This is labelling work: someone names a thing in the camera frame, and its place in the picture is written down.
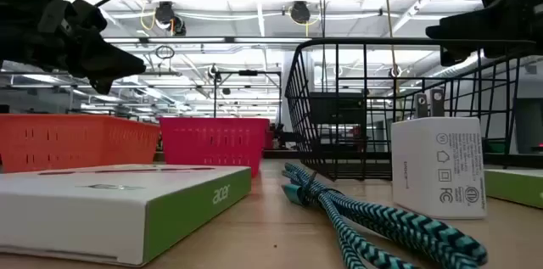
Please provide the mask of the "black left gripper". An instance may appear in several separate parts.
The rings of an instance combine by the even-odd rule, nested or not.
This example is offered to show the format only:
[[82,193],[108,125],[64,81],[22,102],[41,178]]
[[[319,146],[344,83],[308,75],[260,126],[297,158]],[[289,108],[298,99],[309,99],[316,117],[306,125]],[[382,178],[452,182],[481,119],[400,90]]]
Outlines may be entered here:
[[1,60],[84,75],[99,94],[141,74],[144,62],[105,42],[97,7],[84,0],[1,0]]

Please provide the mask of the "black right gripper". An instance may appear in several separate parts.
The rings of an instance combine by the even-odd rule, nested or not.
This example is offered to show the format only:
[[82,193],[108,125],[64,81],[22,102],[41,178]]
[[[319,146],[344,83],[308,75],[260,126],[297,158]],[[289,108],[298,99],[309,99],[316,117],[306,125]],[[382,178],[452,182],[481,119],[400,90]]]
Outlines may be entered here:
[[[533,55],[542,54],[542,0],[481,0],[484,8],[445,17],[427,27],[432,39],[531,41]],[[484,57],[484,50],[439,48],[441,66],[469,65]]]

